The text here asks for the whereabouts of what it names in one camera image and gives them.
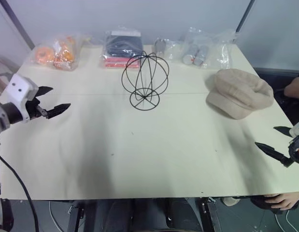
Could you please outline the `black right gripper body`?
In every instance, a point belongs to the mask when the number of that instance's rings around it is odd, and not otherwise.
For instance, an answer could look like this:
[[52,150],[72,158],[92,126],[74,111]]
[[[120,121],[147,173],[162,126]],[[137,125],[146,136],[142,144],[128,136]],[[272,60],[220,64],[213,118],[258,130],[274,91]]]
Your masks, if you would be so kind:
[[299,136],[293,138],[288,146],[290,158],[299,164]]

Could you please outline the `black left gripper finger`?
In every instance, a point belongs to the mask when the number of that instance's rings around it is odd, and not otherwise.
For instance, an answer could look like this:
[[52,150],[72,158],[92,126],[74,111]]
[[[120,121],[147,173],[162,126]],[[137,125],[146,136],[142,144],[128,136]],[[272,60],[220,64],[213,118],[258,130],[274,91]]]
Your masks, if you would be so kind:
[[38,88],[37,93],[35,94],[35,98],[45,95],[46,93],[52,91],[53,88],[52,87],[46,87],[46,86],[41,86]]
[[70,107],[70,103],[64,103],[55,106],[53,109],[46,111],[46,118],[51,119],[53,117],[56,117],[60,114],[62,114],[64,111],[66,111]]

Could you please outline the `person's bare hand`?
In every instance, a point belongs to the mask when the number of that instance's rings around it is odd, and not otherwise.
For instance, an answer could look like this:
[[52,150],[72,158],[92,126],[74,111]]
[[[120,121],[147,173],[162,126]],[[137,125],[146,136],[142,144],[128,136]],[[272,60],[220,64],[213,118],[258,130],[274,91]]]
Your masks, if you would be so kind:
[[299,192],[264,195],[265,202],[271,204],[272,209],[282,211],[291,209],[299,201]]

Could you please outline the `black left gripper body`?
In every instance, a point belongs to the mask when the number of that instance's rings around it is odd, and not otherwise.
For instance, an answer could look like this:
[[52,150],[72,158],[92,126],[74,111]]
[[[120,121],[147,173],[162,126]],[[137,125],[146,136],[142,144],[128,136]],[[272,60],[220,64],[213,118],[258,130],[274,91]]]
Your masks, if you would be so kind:
[[29,119],[33,120],[35,118],[39,118],[41,116],[45,117],[48,119],[48,113],[45,109],[41,108],[39,104],[41,103],[38,100],[38,97],[41,95],[36,95],[31,101],[26,102],[26,110],[29,115]]

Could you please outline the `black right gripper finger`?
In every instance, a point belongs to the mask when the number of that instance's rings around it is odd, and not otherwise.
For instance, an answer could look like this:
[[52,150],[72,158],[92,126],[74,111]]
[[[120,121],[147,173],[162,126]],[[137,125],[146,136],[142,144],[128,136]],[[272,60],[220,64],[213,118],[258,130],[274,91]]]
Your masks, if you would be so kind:
[[280,152],[277,152],[273,147],[271,147],[269,145],[266,145],[266,144],[263,144],[263,143],[258,143],[258,142],[255,142],[255,145],[260,150],[262,150],[266,155],[268,155],[268,156],[274,158],[275,160],[279,161],[286,168],[294,163],[294,161],[291,158],[283,155]]
[[282,133],[283,135],[293,138],[293,135],[290,133],[291,128],[285,126],[275,126],[273,128],[278,132]]

